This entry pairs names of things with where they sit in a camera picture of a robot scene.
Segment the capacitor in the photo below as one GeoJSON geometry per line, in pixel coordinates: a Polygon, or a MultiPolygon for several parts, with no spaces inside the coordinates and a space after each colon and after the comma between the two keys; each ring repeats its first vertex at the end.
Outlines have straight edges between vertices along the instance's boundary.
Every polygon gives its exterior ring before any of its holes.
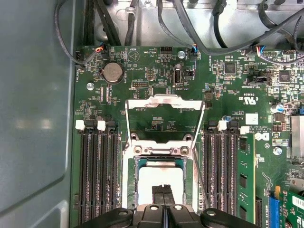
{"type": "Polygon", "coordinates": [[[274,104],[271,106],[270,111],[272,113],[282,113],[284,111],[284,106],[281,103],[274,104]]]}
{"type": "Polygon", "coordinates": [[[222,117],[222,120],[226,120],[227,122],[230,122],[232,120],[232,117],[230,115],[225,115],[222,117]]]}
{"type": "Polygon", "coordinates": [[[276,146],[276,147],[274,148],[274,155],[281,155],[282,152],[283,152],[283,150],[282,150],[281,147],[276,146]]]}
{"type": "Polygon", "coordinates": [[[177,53],[177,57],[180,58],[180,59],[183,59],[186,57],[186,53],[184,51],[179,51],[177,53]]]}

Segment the red and blue wire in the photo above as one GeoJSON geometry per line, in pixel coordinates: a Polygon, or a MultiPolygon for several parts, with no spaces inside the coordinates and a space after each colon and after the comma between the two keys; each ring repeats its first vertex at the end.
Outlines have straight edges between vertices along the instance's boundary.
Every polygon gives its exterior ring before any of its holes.
{"type": "Polygon", "coordinates": [[[256,46],[256,54],[257,54],[257,56],[261,57],[261,55],[263,55],[265,47],[266,46],[256,46]]]}

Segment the black chip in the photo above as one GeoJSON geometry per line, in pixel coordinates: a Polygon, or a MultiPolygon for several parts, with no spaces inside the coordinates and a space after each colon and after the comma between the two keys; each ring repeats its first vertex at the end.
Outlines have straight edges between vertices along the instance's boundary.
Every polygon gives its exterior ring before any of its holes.
{"type": "Polygon", "coordinates": [[[247,139],[240,138],[239,139],[239,149],[245,151],[247,149],[247,139]]]}
{"type": "Polygon", "coordinates": [[[290,82],[290,71],[280,71],[279,81],[280,82],[290,82]]]}
{"type": "Polygon", "coordinates": [[[243,188],[247,188],[247,177],[245,175],[240,174],[240,176],[239,176],[239,184],[243,188]]]}
{"type": "Polygon", "coordinates": [[[247,219],[247,211],[242,206],[239,207],[239,217],[243,220],[247,219]]]}
{"type": "Polygon", "coordinates": [[[277,132],[277,129],[278,129],[277,124],[273,124],[272,125],[272,131],[277,132]]]}
{"type": "Polygon", "coordinates": [[[187,76],[194,76],[194,72],[193,72],[193,70],[191,70],[191,71],[187,71],[187,76]]]}
{"type": "Polygon", "coordinates": [[[212,100],[213,99],[213,93],[207,92],[205,93],[206,100],[212,100]]]}
{"type": "Polygon", "coordinates": [[[275,113],[274,114],[274,120],[275,121],[281,121],[281,122],[283,122],[285,120],[285,114],[283,114],[283,113],[275,113]]]}
{"type": "Polygon", "coordinates": [[[206,108],[212,108],[212,103],[211,102],[206,102],[206,108]]]}
{"type": "Polygon", "coordinates": [[[236,64],[232,62],[225,63],[225,74],[235,75],[236,74],[236,64]]]}

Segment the black plastic part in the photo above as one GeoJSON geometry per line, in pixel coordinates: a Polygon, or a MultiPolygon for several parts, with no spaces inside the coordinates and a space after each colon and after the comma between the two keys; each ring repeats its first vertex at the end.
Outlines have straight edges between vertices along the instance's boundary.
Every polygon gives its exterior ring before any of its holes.
{"type": "Polygon", "coordinates": [[[171,206],[175,204],[172,189],[170,185],[152,186],[153,203],[162,206],[171,206]]]}
{"type": "Polygon", "coordinates": [[[171,227],[177,228],[202,228],[199,216],[190,213],[184,205],[172,205],[168,208],[171,227]]]}
{"type": "Polygon", "coordinates": [[[256,225],[250,222],[214,208],[204,210],[200,214],[200,220],[204,226],[213,228],[257,228],[256,225]]]}
{"type": "Polygon", "coordinates": [[[97,218],[87,221],[76,228],[120,228],[132,224],[133,212],[124,208],[116,208],[97,218]]]}
{"type": "Polygon", "coordinates": [[[137,228],[162,228],[164,207],[160,204],[149,204],[137,228]]]}
{"type": "Polygon", "coordinates": [[[104,0],[105,5],[110,6],[113,3],[113,0],[104,0]]]}

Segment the white label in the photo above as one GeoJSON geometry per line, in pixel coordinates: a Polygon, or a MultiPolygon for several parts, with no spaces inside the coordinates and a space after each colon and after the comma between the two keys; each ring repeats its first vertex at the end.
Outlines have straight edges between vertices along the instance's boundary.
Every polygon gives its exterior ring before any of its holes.
{"type": "Polygon", "coordinates": [[[293,196],[293,204],[295,206],[297,206],[298,208],[301,208],[301,209],[304,210],[304,200],[299,199],[299,198],[293,196]]]}
{"type": "Polygon", "coordinates": [[[246,113],[246,125],[258,125],[257,113],[246,113]]]}

